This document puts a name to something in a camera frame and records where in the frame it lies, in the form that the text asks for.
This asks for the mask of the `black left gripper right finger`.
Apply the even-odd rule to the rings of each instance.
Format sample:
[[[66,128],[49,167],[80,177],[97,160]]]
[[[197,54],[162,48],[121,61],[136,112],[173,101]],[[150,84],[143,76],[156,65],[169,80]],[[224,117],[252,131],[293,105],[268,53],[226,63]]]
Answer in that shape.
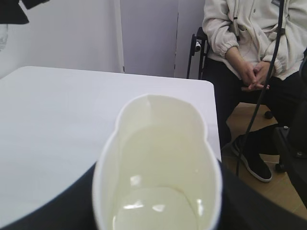
[[[222,210],[218,230],[305,230],[307,221],[238,179],[222,163]]]

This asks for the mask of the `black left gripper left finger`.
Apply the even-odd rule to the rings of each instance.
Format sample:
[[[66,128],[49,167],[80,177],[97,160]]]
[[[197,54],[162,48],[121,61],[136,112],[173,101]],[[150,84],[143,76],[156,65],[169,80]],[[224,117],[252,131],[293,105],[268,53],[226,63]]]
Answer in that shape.
[[[93,164],[64,192],[2,230],[95,230],[92,206]]]

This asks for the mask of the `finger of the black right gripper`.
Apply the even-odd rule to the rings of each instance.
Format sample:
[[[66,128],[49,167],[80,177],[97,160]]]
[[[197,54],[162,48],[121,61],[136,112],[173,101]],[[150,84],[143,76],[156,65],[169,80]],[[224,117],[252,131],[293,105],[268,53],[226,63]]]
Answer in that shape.
[[[19,0],[0,0],[0,24],[27,24],[29,20],[22,10]],[[48,0],[21,0],[27,10]]]

